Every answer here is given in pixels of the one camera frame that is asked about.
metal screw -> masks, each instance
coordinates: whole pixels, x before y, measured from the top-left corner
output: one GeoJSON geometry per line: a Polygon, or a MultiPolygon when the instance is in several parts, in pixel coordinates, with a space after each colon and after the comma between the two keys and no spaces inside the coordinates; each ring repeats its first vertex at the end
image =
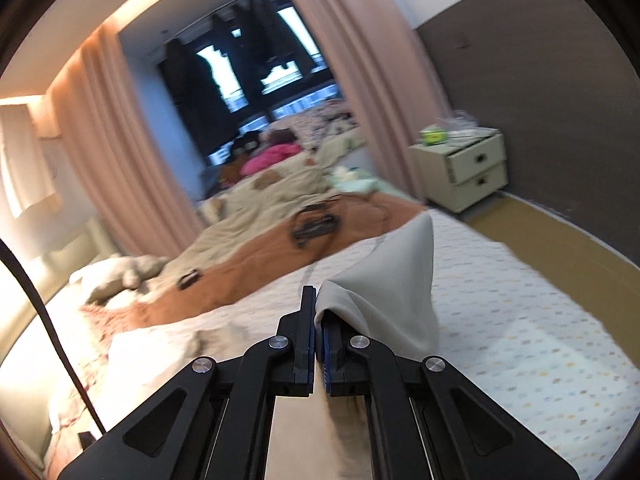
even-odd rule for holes
{"type": "Polygon", "coordinates": [[[441,372],[447,364],[439,357],[429,357],[425,366],[432,372],[441,372]]]}
{"type": "Polygon", "coordinates": [[[269,339],[269,346],[276,350],[282,350],[289,344],[289,340],[283,335],[275,335],[269,339]]]}
{"type": "Polygon", "coordinates": [[[369,338],[365,335],[355,335],[351,338],[351,346],[354,348],[366,348],[369,346],[369,343],[371,343],[371,341],[369,341],[369,338]]]}
{"type": "Polygon", "coordinates": [[[191,368],[198,374],[205,374],[213,368],[213,361],[206,357],[199,357],[193,362],[191,368]]]}

black cable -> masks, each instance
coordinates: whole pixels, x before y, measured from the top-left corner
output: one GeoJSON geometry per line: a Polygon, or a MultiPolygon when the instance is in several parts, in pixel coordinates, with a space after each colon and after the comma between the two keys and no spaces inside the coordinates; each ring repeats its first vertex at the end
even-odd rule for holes
{"type": "Polygon", "coordinates": [[[58,358],[60,359],[60,361],[62,361],[62,365],[65,367],[66,373],[69,374],[69,377],[71,378],[74,386],[76,387],[76,390],[78,390],[78,393],[82,398],[82,402],[84,402],[84,405],[89,410],[89,413],[91,414],[91,417],[95,422],[95,425],[98,427],[98,430],[100,430],[102,434],[105,434],[106,430],[104,429],[104,426],[100,421],[100,417],[98,416],[98,413],[95,411],[94,405],[92,404],[91,399],[89,399],[89,395],[84,390],[84,386],[82,386],[82,383],[78,378],[76,371],[72,367],[71,362],[69,362],[69,358],[66,356],[65,351],[62,348],[62,344],[60,343],[60,339],[58,338],[56,329],[53,327],[53,322],[51,321],[49,313],[47,312],[47,309],[44,305],[44,302],[42,301],[42,298],[40,297],[40,294],[38,293],[35,285],[33,285],[33,282],[31,281],[29,275],[27,274],[27,272],[24,270],[24,268],[18,261],[18,258],[15,257],[11,249],[6,246],[6,244],[1,238],[0,238],[0,260],[2,261],[2,263],[4,263],[6,268],[9,269],[9,272],[12,273],[12,275],[14,276],[18,284],[22,287],[22,290],[27,295],[27,298],[29,298],[29,301],[31,301],[31,304],[36,310],[36,313],[38,314],[38,316],[40,316],[40,319],[42,320],[42,324],[44,325],[44,330],[47,331],[47,335],[49,336],[51,344],[53,345],[53,348],[56,351],[58,358]]]}
{"type": "Polygon", "coordinates": [[[316,265],[318,262],[313,262],[306,266],[305,273],[302,275],[302,279],[300,280],[300,284],[298,285],[298,295],[302,295],[302,289],[305,288],[305,285],[309,284],[309,280],[311,279],[311,275],[314,273],[316,269],[316,265]]]}

pillow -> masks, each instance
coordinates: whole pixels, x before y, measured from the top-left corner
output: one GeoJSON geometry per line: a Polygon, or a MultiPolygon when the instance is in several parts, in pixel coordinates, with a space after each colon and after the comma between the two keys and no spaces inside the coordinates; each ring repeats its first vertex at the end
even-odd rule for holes
{"type": "Polygon", "coordinates": [[[168,258],[150,255],[123,256],[89,265],[81,269],[84,302],[108,300],[125,288],[139,288],[143,281],[160,274],[168,261],[168,258]]]}
{"type": "Polygon", "coordinates": [[[154,278],[158,274],[160,274],[167,263],[169,263],[169,258],[167,258],[166,256],[160,256],[158,258],[157,256],[146,254],[145,256],[139,256],[136,258],[136,268],[138,269],[138,275],[143,282],[146,280],[150,280],[151,278],[154,278]]]}
{"type": "Polygon", "coordinates": [[[93,264],[96,264],[98,262],[104,262],[104,261],[106,261],[106,260],[108,260],[110,258],[121,258],[121,257],[122,257],[122,254],[120,254],[120,253],[114,253],[111,256],[109,256],[108,258],[104,258],[100,254],[98,254],[93,260],[91,260],[89,262],[88,265],[85,265],[81,269],[76,270],[76,272],[72,272],[71,273],[71,276],[69,276],[69,285],[73,285],[75,283],[81,282],[82,281],[82,276],[84,276],[84,270],[88,269],[93,264]]]}
{"type": "Polygon", "coordinates": [[[85,267],[82,274],[84,302],[95,303],[100,300],[108,300],[111,296],[115,296],[127,288],[123,284],[123,280],[126,280],[128,285],[135,285],[136,282],[139,282],[132,256],[109,258],[85,267]]]}

pink curtain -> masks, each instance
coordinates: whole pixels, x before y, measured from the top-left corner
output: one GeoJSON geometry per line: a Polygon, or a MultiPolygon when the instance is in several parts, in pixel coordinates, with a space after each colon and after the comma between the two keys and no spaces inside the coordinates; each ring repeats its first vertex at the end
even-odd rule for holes
{"type": "Polygon", "coordinates": [[[383,178],[418,196],[407,147],[450,114],[425,49],[393,0],[293,0],[360,121],[383,178]]]}
{"type": "Polygon", "coordinates": [[[110,23],[49,92],[71,163],[123,249],[175,257],[193,243],[204,226],[152,139],[110,23]]]}

black curtain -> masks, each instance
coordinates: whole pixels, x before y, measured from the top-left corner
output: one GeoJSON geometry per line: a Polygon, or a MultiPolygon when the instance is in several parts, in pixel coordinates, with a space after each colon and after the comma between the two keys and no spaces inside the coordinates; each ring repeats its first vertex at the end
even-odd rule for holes
{"type": "Polygon", "coordinates": [[[171,40],[161,73],[188,133],[208,164],[211,153],[238,136],[211,65],[180,40],[171,40]]]}
{"type": "Polygon", "coordinates": [[[212,14],[209,20],[213,49],[228,58],[244,97],[249,104],[257,105],[262,98],[264,85],[258,74],[259,69],[255,66],[254,56],[243,42],[231,33],[231,28],[225,20],[217,14],[212,14]]]}
{"type": "Polygon", "coordinates": [[[285,67],[294,61],[306,77],[316,68],[316,62],[287,22],[278,14],[269,0],[251,0],[251,10],[264,27],[272,46],[272,65],[285,67]]]}

